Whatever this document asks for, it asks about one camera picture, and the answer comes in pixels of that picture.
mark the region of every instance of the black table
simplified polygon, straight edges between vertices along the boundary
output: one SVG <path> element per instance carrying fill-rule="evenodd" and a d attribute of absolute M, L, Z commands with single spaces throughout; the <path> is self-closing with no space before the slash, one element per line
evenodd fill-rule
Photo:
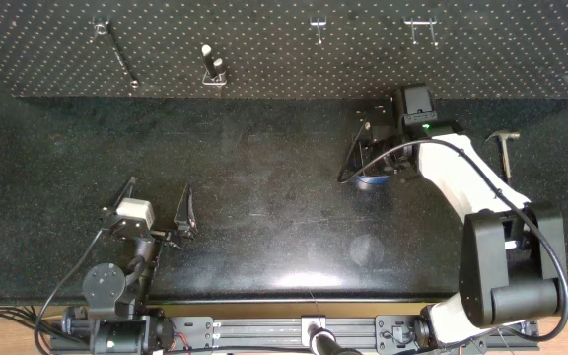
<path fill-rule="evenodd" d="M 191 182 L 199 235 L 165 249 L 151 299 L 437 300 L 457 292 L 462 223 L 423 178 L 375 192 L 336 174 L 361 114 L 381 101 L 14 99 L 0 95 L 0 304 L 41 303 L 130 176 L 171 227 Z M 563 211 L 568 256 L 568 101 L 438 101 L 499 172 L 497 129 L 515 188 Z M 83 301 L 82 277 L 123 262 L 102 240 L 56 303 Z"/>

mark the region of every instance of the hammer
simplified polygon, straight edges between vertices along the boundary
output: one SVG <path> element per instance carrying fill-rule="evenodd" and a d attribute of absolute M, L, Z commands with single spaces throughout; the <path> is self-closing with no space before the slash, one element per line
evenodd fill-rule
<path fill-rule="evenodd" d="M 486 142 L 490 140 L 490 138 L 499 138 L 499 144 L 501 145 L 501 156 L 503 160 L 503 173 L 505 174 L 505 183 L 510 185 L 510 180 L 512 178 L 512 170 L 510 170 L 510 158 L 508 158 L 508 139 L 519 139 L 521 137 L 521 133 L 519 132 L 510 132 L 507 130 L 499 130 L 496 131 L 486 139 Z"/>

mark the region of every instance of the hammer head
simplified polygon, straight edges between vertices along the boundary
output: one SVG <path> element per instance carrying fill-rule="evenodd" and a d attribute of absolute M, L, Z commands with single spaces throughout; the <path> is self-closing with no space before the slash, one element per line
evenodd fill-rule
<path fill-rule="evenodd" d="M 510 132 L 509 130 L 498 130 L 488 137 L 486 141 L 490 140 L 490 138 L 499 138 L 501 141 L 506 141 L 508 139 L 519 139 L 521 137 L 521 133 L 519 132 Z"/>

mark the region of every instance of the black countertop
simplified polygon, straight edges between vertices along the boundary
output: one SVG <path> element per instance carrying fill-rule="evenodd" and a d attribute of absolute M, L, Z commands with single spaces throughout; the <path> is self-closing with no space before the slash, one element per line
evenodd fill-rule
<path fill-rule="evenodd" d="M 436 300 L 457 292 L 462 222 L 423 178 L 375 192 L 336 174 L 361 114 L 386 102 L 13 99 L 0 96 L 0 303 L 41 303 L 130 176 L 170 227 L 191 182 L 196 241 L 165 249 L 151 299 Z M 439 101 L 499 173 L 498 129 L 515 188 L 564 215 L 568 266 L 568 101 Z M 82 301 L 82 277 L 123 262 L 102 240 L 56 303 Z"/>

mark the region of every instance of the black pegboard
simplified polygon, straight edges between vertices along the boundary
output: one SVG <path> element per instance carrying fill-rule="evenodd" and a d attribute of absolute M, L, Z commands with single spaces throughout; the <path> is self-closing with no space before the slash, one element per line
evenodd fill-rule
<path fill-rule="evenodd" d="M 92 41 L 94 16 L 138 90 Z M 439 45 L 427 27 L 413 44 L 403 17 L 435 17 Z M 229 65 L 222 92 L 201 83 L 204 43 Z M 568 98 L 568 1 L 0 0 L 0 79 L 16 96 L 378 98 L 426 82 L 438 98 Z"/>

